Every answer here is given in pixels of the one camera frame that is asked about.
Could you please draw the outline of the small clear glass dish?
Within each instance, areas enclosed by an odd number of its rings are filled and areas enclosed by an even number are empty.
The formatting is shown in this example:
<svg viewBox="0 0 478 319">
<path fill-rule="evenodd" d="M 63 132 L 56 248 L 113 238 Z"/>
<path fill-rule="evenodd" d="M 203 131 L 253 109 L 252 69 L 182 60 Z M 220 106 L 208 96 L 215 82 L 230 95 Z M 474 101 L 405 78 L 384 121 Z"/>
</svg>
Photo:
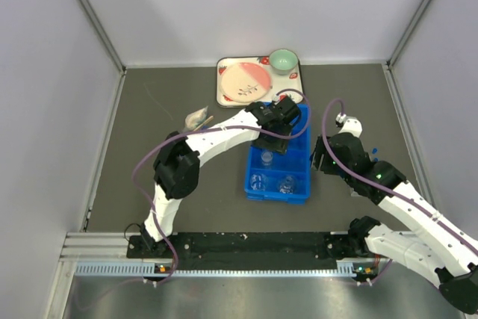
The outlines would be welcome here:
<svg viewBox="0 0 478 319">
<path fill-rule="evenodd" d="M 269 167 L 273 163 L 273 152 L 263 150 L 261 153 L 261 163 L 265 167 Z"/>
</svg>

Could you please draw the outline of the blue plastic bin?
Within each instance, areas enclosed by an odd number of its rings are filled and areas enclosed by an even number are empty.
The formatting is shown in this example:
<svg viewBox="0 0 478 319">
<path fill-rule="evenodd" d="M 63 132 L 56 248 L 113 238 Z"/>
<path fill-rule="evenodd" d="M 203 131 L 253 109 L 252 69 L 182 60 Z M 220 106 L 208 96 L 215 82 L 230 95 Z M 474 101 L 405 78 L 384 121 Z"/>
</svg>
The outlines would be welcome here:
<svg viewBox="0 0 478 319">
<path fill-rule="evenodd" d="M 265 167 L 261 163 L 261 153 L 265 149 L 258 149 L 252 145 L 249 148 L 249 156 L 246 163 L 246 176 L 244 190 L 248 199 L 270 200 L 287 202 L 292 204 L 305 204 L 310 197 L 311 176 L 309 156 L 311 154 L 311 130 L 308 120 L 308 107 L 297 105 L 295 102 L 284 98 L 280 102 L 267 103 L 270 109 L 266 113 L 266 130 L 274 125 L 291 125 L 291 135 L 288 150 L 285 155 L 273 153 L 273 163 Z M 263 173 L 269 183 L 266 191 L 252 191 L 249 186 L 249 178 L 253 173 Z M 296 176 L 299 179 L 299 191 L 295 194 L 283 194 L 278 192 L 278 181 L 286 175 Z"/>
</svg>

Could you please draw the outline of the clear glass flask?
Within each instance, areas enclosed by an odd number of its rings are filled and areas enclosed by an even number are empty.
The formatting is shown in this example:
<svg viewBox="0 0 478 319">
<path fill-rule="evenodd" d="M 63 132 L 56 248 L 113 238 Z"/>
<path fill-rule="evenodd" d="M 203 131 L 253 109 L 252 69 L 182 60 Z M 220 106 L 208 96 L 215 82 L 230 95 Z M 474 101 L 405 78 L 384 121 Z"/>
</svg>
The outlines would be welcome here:
<svg viewBox="0 0 478 319">
<path fill-rule="evenodd" d="M 286 175 L 278 181 L 278 192 L 283 194 L 295 194 L 299 191 L 299 179 L 296 176 Z"/>
</svg>

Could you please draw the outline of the clear test tube rack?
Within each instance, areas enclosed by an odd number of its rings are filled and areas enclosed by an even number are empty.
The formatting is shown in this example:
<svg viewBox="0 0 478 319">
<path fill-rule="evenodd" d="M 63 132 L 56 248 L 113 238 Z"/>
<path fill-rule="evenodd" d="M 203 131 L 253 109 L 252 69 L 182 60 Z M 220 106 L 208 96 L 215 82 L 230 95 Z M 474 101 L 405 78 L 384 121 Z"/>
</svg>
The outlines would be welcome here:
<svg viewBox="0 0 478 319">
<path fill-rule="evenodd" d="M 360 197 L 361 194 L 359 194 L 359 193 L 356 192 L 355 190 L 351 189 L 351 190 L 350 190 L 350 196 L 352 196 L 352 197 Z"/>
</svg>

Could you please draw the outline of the plastic bag with contents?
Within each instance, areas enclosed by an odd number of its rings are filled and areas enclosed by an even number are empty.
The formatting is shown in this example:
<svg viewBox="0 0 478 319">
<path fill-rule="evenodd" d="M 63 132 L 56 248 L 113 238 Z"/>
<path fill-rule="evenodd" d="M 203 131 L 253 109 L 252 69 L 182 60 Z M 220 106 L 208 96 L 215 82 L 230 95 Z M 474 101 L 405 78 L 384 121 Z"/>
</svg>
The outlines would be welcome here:
<svg viewBox="0 0 478 319">
<path fill-rule="evenodd" d="M 208 106 L 188 114 L 184 119 L 183 132 L 193 131 L 201 126 L 208 118 Z"/>
</svg>

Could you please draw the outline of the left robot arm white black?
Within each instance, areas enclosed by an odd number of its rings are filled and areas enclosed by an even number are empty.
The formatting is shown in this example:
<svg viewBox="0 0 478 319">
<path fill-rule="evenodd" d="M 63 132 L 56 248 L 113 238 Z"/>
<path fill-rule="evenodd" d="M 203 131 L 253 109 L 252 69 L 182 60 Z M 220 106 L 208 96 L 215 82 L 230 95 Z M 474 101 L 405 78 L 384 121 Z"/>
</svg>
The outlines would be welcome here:
<svg viewBox="0 0 478 319">
<path fill-rule="evenodd" d="M 164 255 L 170 245 L 173 222 L 181 201 L 199 184 L 201 166 L 246 142 L 285 154 L 288 142 L 304 133 L 310 116 L 289 96 L 278 102 L 253 102 L 231 118 L 200 131 L 170 133 L 153 152 L 154 196 L 140 230 L 140 242 L 153 256 Z"/>
</svg>

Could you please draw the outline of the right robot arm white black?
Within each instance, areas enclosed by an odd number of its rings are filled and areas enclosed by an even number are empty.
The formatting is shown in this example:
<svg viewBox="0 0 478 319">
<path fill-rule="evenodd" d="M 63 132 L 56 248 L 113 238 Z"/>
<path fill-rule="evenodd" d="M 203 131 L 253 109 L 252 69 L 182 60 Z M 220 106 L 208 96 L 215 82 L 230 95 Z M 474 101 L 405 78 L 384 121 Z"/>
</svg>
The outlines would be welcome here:
<svg viewBox="0 0 478 319">
<path fill-rule="evenodd" d="M 348 238 L 354 254 L 383 255 L 422 276 L 454 308 L 477 313 L 477 240 L 428 203 L 396 167 L 370 160 L 360 139 L 348 132 L 320 136 L 311 165 L 340 176 L 411 232 L 393 231 L 369 217 L 355 220 Z"/>
</svg>

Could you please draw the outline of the wooden tweezers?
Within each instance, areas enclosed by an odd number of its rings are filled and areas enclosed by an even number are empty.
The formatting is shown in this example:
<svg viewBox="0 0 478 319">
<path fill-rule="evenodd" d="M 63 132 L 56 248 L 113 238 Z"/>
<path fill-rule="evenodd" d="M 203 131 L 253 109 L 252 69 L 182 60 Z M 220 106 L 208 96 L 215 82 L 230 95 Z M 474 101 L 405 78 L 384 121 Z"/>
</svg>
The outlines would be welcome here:
<svg viewBox="0 0 478 319">
<path fill-rule="evenodd" d="M 193 131 L 199 131 L 201 130 L 202 128 L 204 128 L 207 124 L 210 123 L 210 121 L 212 121 L 214 118 L 213 115 L 209 116 L 208 118 L 206 118 L 203 122 L 201 122 Z"/>
</svg>

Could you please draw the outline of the pink cream plate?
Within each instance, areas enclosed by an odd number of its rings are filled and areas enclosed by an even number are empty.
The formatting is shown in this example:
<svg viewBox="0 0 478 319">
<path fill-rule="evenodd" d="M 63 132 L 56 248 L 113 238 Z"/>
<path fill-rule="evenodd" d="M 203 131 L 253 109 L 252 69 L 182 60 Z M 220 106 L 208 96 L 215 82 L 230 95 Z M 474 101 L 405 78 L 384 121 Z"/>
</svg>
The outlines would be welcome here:
<svg viewBox="0 0 478 319">
<path fill-rule="evenodd" d="M 219 68 L 219 87 L 233 102 L 249 104 L 262 99 L 271 88 L 268 71 L 259 64 L 239 62 Z"/>
</svg>

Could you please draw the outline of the strawberry pattern tray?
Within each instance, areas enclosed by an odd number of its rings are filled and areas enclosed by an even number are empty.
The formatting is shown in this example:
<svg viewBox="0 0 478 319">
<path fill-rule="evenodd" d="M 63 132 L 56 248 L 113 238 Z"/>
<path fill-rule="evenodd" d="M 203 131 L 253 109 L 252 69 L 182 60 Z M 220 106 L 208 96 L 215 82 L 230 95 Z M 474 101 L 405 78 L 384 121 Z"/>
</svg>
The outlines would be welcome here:
<svg viewBox="0 0 478 319">
<path fill-rule="evenodd" d="M 278 74 L 267 56 L 222 58 L 217 62 L 217 103 L 223 107 L 245 107 L 251 102 L 270 102 L 279 95 L 302 101 L 300 67 Z"/>
</svg>

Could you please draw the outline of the green ceramic bowl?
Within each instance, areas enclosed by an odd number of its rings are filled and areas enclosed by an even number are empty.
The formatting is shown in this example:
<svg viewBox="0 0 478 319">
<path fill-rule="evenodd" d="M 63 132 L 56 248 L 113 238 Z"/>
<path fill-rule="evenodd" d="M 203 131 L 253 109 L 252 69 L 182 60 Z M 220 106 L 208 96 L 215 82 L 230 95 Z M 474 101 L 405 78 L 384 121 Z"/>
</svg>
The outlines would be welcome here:
<svg viewBox="0 0 478 319">
<path fill-rule="evenodd" d="M 277 49 L 269 55 L 269 65 L 276 74 L 291 73 L 299 63 L 297 55 L 289 49 Z"/>
</svg>

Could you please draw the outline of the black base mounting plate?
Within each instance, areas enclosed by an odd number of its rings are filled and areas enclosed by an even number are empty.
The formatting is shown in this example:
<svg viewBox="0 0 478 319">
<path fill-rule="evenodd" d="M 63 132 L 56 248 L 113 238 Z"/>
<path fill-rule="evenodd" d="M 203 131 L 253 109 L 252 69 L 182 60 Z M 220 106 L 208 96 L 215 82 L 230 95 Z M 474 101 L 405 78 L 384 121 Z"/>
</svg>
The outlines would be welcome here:
<svg viewBox="0 0 478 319">
<path fill-rule="evenodd" d="M 180 232 L 169 241 L 179 270 L 322 270 L 375 257 L 349 235 L 330 232 Z"/>
</svg>

